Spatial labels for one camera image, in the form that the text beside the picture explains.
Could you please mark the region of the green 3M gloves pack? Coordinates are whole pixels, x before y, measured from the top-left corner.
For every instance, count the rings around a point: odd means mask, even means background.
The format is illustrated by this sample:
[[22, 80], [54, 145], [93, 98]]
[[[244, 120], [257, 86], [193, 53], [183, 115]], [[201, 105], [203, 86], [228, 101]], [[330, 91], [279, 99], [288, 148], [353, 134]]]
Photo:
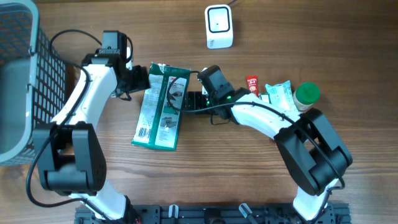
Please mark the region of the green 3M gloves pack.
[[144, 92], [132, 144], [165, 151], [176, 150], [182, 103], [190, 70], [152, 63], [150, 88]]

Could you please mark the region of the green Axe Brand box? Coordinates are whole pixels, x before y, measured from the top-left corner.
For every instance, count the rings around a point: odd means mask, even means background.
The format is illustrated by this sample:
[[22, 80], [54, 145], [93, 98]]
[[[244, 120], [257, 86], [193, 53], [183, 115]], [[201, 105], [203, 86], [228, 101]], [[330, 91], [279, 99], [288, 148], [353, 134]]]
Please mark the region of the green Axe Brand box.
[[265, 103], [270, 103], [270, 98], [268, 93], [260, 93], [259, 98]]

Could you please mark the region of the green lid jar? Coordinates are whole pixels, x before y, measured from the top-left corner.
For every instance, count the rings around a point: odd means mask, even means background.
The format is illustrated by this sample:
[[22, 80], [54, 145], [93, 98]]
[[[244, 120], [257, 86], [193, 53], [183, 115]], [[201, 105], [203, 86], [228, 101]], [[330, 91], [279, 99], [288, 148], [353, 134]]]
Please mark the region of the green lid jar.
[[293, 93], [294, 103], [299, 111], [305, 111], [320, 98], [319, 87], [312, 82], [301, 84]]

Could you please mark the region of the red Nescafe sachet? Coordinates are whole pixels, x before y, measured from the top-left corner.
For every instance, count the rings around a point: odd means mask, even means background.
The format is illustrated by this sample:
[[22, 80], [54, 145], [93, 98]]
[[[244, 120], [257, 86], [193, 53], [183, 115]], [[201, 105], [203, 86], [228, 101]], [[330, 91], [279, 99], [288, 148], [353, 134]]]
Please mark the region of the red Nescafe sachet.
[[258, 77], [257, 75], [248, 75], [246, 77], [246, 81], [248, 84], [248, 89], [251, 93], [259, 96], [259, 88], [258, 88]]

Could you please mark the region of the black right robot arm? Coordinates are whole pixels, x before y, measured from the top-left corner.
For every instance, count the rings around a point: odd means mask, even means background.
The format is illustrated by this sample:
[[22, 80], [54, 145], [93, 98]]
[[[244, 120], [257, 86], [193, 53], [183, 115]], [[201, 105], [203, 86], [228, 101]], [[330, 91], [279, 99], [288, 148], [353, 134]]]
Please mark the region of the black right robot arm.
[[191, 110], [183, 106], [182, 110], [192, 114], [211, 111], [273, 139], [298, 186], [293, 207], [308, 222], [319, 219], [331, 193], [345, 187], [343, 175], [353, 158], [318, 109], [304, 113], [283, 110], [240, 88], [209, 92], [204, 108]]

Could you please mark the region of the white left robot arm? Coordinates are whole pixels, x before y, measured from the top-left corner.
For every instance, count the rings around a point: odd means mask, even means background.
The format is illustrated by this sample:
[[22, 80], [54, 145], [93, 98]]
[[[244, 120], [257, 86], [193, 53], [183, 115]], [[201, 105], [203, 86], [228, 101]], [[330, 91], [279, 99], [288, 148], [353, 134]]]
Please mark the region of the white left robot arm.
[[129, 94], [150, 87], [147, 68], [133, 66], [130, 57], [115, 53], [88, 54], [80, 69], [78, 84], [65, 106], [51, 122], [38, 125], [32, 136], [36, 156], [30, 169], [38, 170], [45, 190], [67, 200], [37, 201], [30, 176], [25, 185], [27, 196], [44, 208], [81, 202], [99, 223], [140, 223], [129, 198], [106, 179], [106, 159], [95, 129], [112, 92]]

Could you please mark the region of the mint green wipes pack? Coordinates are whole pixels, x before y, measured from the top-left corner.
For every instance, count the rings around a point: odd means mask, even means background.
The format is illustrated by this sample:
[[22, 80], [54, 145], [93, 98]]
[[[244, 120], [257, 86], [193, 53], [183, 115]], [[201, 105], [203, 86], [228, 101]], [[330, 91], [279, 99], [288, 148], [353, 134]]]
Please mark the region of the mint green wipes pack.
[[265, 84], [265, 88], [272, 105], [288, 111], [298, 111], [293, 101], [290, 80], [276, 85]]

